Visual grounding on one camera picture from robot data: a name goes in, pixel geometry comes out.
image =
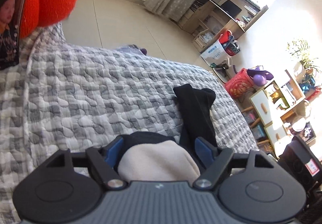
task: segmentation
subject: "purple ball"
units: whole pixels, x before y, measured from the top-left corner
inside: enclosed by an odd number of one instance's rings
[[[267,82],[267,79],[266,77],[262,76],[262,75],[259,75],[259,74],[256,74],[254,77],[253,77],[253,81],[254,81],[254,84],[258,87],[262,87],[266,84]]]

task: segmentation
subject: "gray and white checkered quilt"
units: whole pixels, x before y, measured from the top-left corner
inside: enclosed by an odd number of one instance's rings
[[[234,101],[206,70],[69,45],[60,24],[36,30],[21,44],[20,64],[0,72],[0,221],[19,220],[14,187],[59,148],[84,151],[134,131],[179,140],[173,87],[187,83],[216,92],[211,117],[219,146],[256,148]]]

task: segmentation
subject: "person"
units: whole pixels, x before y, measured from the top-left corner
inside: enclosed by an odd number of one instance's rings
[[[15,53],[14,28],[12,21],[15,0],[0,0],[0,60],[13,61]]]

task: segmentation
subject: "tiled floor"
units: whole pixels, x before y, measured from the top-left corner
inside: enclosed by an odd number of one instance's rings
[[[125,0],[78,0],[63,22],[68,43],[112,49],[124,44],[146,48],[148,55],[211,68],[176,24]]]

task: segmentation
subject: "red bin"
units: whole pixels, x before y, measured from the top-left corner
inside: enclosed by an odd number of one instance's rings
[[[253,80],[247,74],[247,69],[242,68],[225,84],[225,89],[233,99],[237,99],[253,86]]]

